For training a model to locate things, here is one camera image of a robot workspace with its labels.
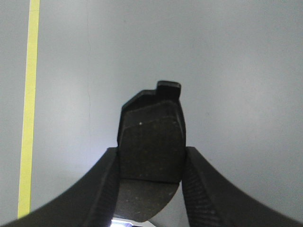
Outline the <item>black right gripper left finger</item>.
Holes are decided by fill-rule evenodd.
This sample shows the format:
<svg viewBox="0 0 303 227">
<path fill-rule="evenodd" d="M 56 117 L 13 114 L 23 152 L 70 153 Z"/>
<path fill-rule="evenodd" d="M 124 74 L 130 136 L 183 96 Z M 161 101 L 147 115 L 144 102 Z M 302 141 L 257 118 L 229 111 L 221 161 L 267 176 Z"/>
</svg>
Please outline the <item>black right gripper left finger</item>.
<svg viewBox="0 0 303 227">
<path fill-rule="evenodd" d="M 108 227 L 119 192 L 116 148 L 108 148 L 99 161 L 72 187 L 8 227 Z"/>
</svg>

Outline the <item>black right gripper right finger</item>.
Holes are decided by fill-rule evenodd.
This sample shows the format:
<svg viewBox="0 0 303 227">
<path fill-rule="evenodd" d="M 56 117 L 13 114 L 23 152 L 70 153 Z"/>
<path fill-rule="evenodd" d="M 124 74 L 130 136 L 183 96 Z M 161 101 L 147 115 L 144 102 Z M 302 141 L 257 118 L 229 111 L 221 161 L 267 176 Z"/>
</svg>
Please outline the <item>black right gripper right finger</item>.
<svg viewBox="0 0 303 227">
<path fill-rule="evenodd" d="M 194 147 L 187 147 L 182 192 L 191 227 L 302 226 L 241 191 Z"/>
</svg>

